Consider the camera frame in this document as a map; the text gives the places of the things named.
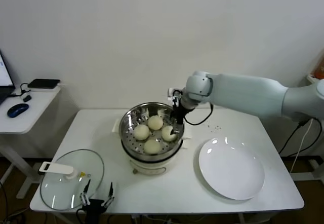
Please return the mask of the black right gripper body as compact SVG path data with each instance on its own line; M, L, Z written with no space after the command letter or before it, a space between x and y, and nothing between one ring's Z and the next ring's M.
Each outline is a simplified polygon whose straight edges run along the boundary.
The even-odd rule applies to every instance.
M186 109L180 102L178 104L173 104L172 118L178 125L182 125L185 116L188 114L188 109Z

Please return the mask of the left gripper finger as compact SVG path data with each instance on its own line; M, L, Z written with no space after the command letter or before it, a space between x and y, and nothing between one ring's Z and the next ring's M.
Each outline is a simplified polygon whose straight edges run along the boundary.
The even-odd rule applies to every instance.
M110 204L113 202L114 200L114 195L113 195L114 189L113 189L113 182L111 182L110 184L110 188L109 188L109 194L108 194L108 199L106 201L104 201L104 203L102 204L102 206L110 206Z
M89 186L90 186L90 182L91 182L91 179L88 180L88 183L85 185L83 191L81 192L79 198L82 202L82 205L90 205L91 202L90 202L90 199L88 198L88 189L89 189Z

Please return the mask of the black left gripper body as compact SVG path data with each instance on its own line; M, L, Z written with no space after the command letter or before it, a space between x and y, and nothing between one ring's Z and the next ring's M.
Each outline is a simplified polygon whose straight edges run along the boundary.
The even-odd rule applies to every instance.
M101 214L105 211L104 200L90 199L90 205L85 206L85 224L98 224Z

